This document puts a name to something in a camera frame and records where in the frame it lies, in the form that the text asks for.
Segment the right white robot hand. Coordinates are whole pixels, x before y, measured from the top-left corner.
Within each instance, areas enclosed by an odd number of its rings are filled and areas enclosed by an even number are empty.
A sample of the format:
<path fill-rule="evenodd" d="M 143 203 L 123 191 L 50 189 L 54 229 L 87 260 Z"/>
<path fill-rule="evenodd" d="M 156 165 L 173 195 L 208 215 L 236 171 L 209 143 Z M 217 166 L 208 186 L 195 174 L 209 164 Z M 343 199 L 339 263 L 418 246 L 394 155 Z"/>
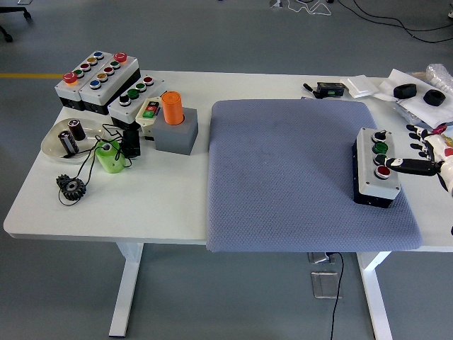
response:
<path fill-rule="evenodd" d="M 419 141 L 411 144 L 419 149 L 423 159 L 404 159 L 379 156 L 379 164 L 403 174 L 419 176 L 437 175 L 442 187 L 452 195 L 452 146 L 442 134 L 435 134 L 417 125 L 407 125 L 409 136 Z"/>

